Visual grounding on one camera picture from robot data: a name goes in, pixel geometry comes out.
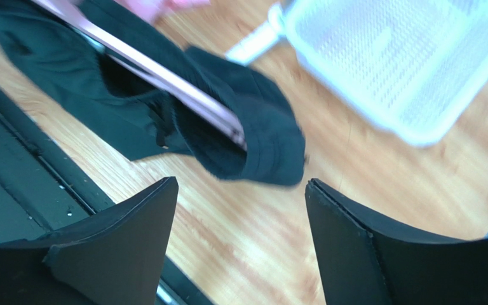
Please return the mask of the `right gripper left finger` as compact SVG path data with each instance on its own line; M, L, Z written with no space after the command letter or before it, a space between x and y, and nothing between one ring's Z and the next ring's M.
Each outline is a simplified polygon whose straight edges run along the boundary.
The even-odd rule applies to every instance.
M0 304L154 304L178 191L166 177L38 239L0 243Z

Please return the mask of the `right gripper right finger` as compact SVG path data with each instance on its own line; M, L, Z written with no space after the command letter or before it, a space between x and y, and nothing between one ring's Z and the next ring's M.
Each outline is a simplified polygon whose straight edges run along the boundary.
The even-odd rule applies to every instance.
M488 304L488 237L412 227L319 179L305 197L327 304Z

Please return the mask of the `dark navy shorts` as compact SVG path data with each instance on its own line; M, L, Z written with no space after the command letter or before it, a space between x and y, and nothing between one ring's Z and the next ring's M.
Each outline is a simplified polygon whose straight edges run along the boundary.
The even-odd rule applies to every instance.
M0 1L0 45L14 66L129 160L163 153L195 157L224 180L294 186L305 139L277 84L263 74L172 41L116 1L83 1L94 24L234 112L247 148L176 97L96 50L78 31L30 1Z

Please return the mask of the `pink plastic hanger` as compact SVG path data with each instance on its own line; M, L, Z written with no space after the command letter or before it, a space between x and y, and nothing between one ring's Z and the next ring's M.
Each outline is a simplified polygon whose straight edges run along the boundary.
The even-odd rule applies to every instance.
M70 25L82 36L88 37L95 46L103 46L120 55L122 59L115 56L112 59L144 81L172 94L244 151L247 150L243 127L232 111L185 79L89 21L78 8L80 1L32 2Z

